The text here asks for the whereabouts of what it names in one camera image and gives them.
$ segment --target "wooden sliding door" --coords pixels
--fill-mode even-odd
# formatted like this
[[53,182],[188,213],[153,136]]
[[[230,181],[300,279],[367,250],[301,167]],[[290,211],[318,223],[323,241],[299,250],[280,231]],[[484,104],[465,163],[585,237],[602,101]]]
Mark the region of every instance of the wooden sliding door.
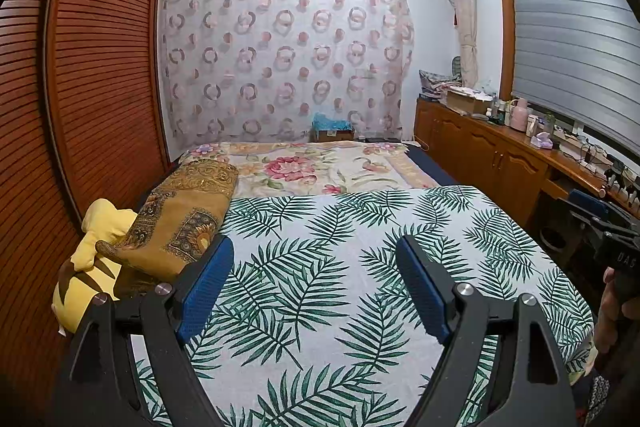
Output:
[[45,417],[66,346],[50,309],[97,198],[133,206],[166,172],[157,0],[0,6],[0,418]]

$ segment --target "pink thermos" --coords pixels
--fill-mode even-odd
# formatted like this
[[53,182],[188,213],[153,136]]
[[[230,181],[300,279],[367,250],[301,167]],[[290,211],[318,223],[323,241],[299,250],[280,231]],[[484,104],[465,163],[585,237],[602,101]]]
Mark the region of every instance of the pink thermos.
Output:
[[525,132],[527,130],[527,118],[529,117],[529,111],[527,111],[527,100],[524,98],[518,99],[518,104],[511,110],[511,120],[509,126],[517,131]]

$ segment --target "dark blue mattress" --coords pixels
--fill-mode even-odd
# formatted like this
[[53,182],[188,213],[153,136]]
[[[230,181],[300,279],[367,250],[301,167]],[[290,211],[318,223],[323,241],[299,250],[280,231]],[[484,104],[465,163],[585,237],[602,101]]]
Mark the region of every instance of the dark blue mattress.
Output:
[[405,145],[407,149],[409,149],[406,155],[409,156],[410,160],[414,162],[422,172],[426,172],[440,185],[458,185],[455,179],[449,176],[425,151],[415,145]]

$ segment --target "sheer curtain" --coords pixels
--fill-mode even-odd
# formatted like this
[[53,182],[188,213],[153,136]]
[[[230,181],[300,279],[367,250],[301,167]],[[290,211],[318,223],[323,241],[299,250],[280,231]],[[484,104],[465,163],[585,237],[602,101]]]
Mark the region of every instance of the sheer curtain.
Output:
[[406,0],[163,0],[174,136],[306,141],[316,112],[400,136],[414,27]]
[[478,82],[478,51],[476,50],[476,0],[454,0],[460,40],[462,82],[474,87]]

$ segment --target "hand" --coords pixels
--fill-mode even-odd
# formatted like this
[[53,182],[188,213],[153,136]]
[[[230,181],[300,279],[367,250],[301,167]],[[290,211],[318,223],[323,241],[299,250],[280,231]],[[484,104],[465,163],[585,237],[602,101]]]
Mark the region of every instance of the hand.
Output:
[[[607,268],[604,272],[604,282],[607,285],[600,300],[598,311],[598,323],[593,332],[593,340],[596,348],[601,353],[608,353],[611,346],[618,340],[616,321],[620,315],[620,303],[613,290],[613,268]],[[640,320],[640,297],[631,299],[622,305],[622,314],[633,321]]]

